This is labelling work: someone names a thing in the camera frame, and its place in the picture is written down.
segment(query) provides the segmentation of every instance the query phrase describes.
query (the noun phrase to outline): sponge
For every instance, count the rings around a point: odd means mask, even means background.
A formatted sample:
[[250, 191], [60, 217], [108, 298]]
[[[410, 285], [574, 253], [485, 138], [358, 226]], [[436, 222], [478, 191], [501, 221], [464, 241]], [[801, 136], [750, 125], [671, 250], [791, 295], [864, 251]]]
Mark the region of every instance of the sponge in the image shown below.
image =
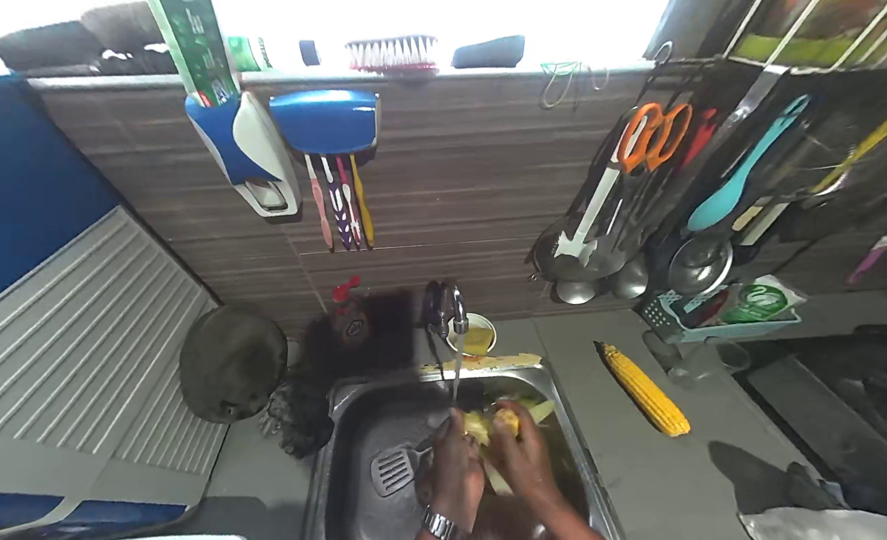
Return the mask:
[[471, 326], [463, 337], [463, 352], [467, 355], [485, 355], [494, 341], [494, 331], [488, 327]]

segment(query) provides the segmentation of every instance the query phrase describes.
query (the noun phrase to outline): red bottle cap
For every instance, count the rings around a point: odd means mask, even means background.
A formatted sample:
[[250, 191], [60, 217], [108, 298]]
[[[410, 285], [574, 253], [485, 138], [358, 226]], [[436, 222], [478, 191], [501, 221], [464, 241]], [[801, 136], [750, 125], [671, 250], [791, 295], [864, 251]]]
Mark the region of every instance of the red bottle cap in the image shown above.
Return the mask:
[[333, 287], [333, 301], [342, 304], [351, 299], [351, 289], [360, 285], [360, 276], [353, 276], [350, 281]]

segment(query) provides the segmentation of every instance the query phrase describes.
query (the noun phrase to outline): tiled wall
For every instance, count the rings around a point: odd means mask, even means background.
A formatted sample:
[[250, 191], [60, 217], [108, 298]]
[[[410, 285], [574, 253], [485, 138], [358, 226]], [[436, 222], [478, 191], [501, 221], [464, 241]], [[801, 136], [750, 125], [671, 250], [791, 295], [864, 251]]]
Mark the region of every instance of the tiled wall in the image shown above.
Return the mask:
[[[643, 74], [613, 74], [580, 103], [538, 106], [543, 76], [257, 84], [261, 99], [318, 88], [380, 92], [376, 158], [361, 169], [376, 229], [373, 251], [328, 252], [306, 169], [294, 162], [303, 220], [273, 224], [230, 187], [184, 113], [177, 85], [44, 90], [55, 123], [138, 214], [221, 300], [247, 303], [288, 334], [323, 314], [330, 289], [354, 274], [371, 292], [422, 290], [431, 279], [461, 284], [468, 308], [492, 319], [624, 309], [605, 296], [581, 306], [553, 302], [524, 263], [534, 240], [567, 208], [606, 132], [633, 103]], [[662, 96], [652, 96], [662, 101]], [[843, 232], [783, 276], [808, 293], [844, 280], [880, 231]], [[765, 273], [800, 244], [768, 246]], [[859, 289], [887, 288], [887, 258]]]

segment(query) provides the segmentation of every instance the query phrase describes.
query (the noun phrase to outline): soap bottle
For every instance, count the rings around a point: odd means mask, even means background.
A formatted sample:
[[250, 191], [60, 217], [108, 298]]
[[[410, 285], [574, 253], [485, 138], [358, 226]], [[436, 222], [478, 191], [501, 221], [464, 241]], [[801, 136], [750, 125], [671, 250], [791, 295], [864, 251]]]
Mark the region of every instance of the soap bottle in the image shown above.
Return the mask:
[[351, 294], [351, 289], [360, 285], [360, 276], [353, 276], [342, 285], [333, 287], [333, 302], [336, 304], [331, 314], [333, 332], [347, 349], [356, 349], [371, 335], [363, 303]]

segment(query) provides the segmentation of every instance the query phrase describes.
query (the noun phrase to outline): glass cup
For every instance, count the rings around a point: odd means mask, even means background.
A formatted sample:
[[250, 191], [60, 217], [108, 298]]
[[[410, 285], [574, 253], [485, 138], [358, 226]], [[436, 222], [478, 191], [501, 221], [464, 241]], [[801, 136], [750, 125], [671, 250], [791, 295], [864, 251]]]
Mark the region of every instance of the glass cup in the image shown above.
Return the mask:
[[682, 388], [692, 388], [704, 379], [719, 374], [733, 375], [749, 368], [746, 349], [725, 337], [708, 337], [667, 372], [670, 381]]

